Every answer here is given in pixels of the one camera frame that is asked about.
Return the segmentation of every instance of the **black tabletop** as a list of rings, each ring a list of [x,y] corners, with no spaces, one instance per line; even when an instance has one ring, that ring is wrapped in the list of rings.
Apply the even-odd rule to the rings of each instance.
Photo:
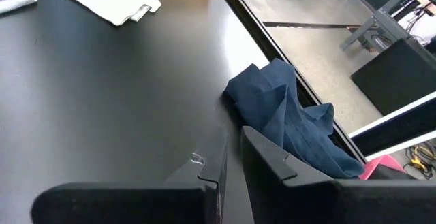
[[[115,27],[74,0],[0,15],[0,223],[67,182],[163,181],[230,135],[226,223],[253,222],[228,80],[268,63],[224,0],[161,0]]]

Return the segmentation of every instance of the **pink object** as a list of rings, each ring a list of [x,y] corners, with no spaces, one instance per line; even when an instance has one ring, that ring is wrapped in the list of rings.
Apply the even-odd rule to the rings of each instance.
[[[390,155],[383,155],[369,161],[364,166],[364,172],[359,176],[361,180],[368,180],[369,176],[374,172],[377,165],[385,165],[386,167],[392,168],[394,170],[399,170],[401,172],[406,172],[403,167]]]

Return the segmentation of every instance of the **blue fabric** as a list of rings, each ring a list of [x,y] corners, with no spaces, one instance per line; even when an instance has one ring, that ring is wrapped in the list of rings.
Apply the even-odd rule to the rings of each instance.
[[[291,65],[279,59],[261,70],[250,65],[229,81],[225,92],[249,126],[301,161],[333,178],[363,173],[363,166],[328,137],[333,105],[301,107]]]

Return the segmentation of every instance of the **desk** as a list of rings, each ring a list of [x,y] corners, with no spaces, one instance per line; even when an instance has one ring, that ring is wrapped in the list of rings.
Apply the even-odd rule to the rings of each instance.
[[[426,5],[429,3],[429,0],[417,0],[421,4]],[[380,28],[382,28],[387,37],[395,42],[399,39],[405,39],[409,37],[409,33],[398,24],[396,20],[390,17],[390,10],[396,6],[398,3],[402,2],[402,0],[389,0],[385,5],[383,5],[380,9],[378,9],[372,17],[370,17],[359,29],[354,31],[340,46],[342,50],[345,50],[353,44],[359,37],[364,36],[364,38],[378,51],[383,52],[385,50],[385,46],[379,44],[378,42],[373,40],[373,33],[368,32],[368,30],[377,23]],[[427,9],[436,14],[436,5],[430,4]]]
[[[33,198],[62,183],[163,181],[217,127],[230,139],[224,223],[252,223],[240,123],[221,94],[250,64],[285,57],[227,1],[161,0],[121,27],[74,0],[1,15],[0,223],[30,223]],[[298,89],[319,103],[299,75]],[[333,137],[363,160],[337,125]]]

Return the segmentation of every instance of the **concrete floor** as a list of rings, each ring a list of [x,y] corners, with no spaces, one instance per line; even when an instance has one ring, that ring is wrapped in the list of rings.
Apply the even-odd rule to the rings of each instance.
[[[360,25],[370,17],[360,0],[245,0],[261,21]],[[335,118],[347,133],[381,118],[350,75],[376,56],[354,43],[339,45],[346,29],[267,28],[294,66],[323,102],[331,102]]]

